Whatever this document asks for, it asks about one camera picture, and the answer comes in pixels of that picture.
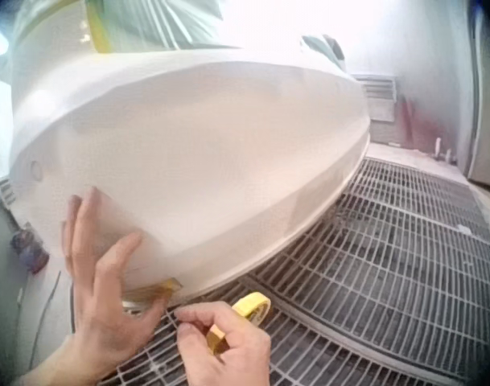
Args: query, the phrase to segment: yellow tape strip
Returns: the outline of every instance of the yellow tape strip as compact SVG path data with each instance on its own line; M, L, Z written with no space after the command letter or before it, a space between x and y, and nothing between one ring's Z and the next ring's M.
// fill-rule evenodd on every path
M253 292L239 299L233 306L243 318L247 318L254 326L259 326L270 311L271 300L260 292ZM221 354L226 344L224 342L225 333L214 325L211 327L207 335L207 345L213 354Z

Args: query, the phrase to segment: hand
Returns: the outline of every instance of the hand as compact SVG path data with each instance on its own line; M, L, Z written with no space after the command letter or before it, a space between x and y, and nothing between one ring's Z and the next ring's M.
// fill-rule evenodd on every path
M269 386L270 336L237 314L227 303L178 308L178 346L189 386ZM216 324L229 349L214 356L202 331Z
M141 316L123 312L121 278L142 237L131 233L98 259L93 245L100 200L95 188L83 200L70 199L62 248L73 279L76 332L25 384L96 383L150 340L166 308L167 297L161 297Z

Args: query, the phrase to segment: finger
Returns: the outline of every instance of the finger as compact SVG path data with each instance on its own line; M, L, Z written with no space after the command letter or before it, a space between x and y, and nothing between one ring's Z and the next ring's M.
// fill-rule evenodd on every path
M122 277L132 254L142 243L139 232L122 237L97 262L94 294L101 304L121 304Z
M229 346L239 347L247 342L256 327L241 317L225 302L198 303L175 310L175 316L181 322L201 322L204 326L216 324L225 333Z
M96 257L93 253L94 237L97 230L100 192L92 187L76 215L72 238L72 266L75 282L88 294L93 291Z
M68 214L66 221L62 227L62 253L66 260L66 269L73 277L73 261L72 261L72 241L73 231L75 229L76 215L82 204L82 199L78 195L72 195L68 202Z
M160 295L157 299L154 300L150 309L145 312L141 318L139 319L139 325L143 331L145 331L145 335L151 333L155 327L160 323L161 317L166 310L167 303L169 302L171 297L171 292Z
M186 369L187 382L196 384L206 379L219 362L211 355L202 333L190 323L182 323L177 330L177 346Z

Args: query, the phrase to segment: cable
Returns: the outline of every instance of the cable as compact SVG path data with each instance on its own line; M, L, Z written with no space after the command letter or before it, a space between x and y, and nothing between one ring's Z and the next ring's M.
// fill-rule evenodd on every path
M30 366L28 368L28 371L30 371L34 367L34 357L35 357L35 350L37 349L37 340L39 339L39 335L41 334L41 329L43 327L44 315L46 314L46 311L48 310L48 307L50 306L51 299L53 298L53 295L55 294L55 291L56 291L57 286L59 284L60 274L61 274L61 271L59 271L59 274L57 275L57 278L55 280L55 284L53 285L53 289L51 290L50 296L48 296L46 304L44 305L43 313L41 314L41 317L39 319L39 325L37 326L37 332L35 333L34 344L32 346L32 354L30 357Z

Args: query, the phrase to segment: fingernail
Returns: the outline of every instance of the fingernail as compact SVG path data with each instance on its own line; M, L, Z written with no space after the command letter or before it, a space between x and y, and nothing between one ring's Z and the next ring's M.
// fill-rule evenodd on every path
M188 334L189 331L191 331L191 324L189 323L182 323L180 324L179 326L179 330L177 331L177 334L180 334L180 335L185 335L185 334Z
M81 198L78 195L72 195L68 201L68 218L75 216L78 207L80 206Z
M95 199L96 196L98 194L98 189L96 187L90 187L89 188L89 191L88 191L88 199L91 200L91 199Z

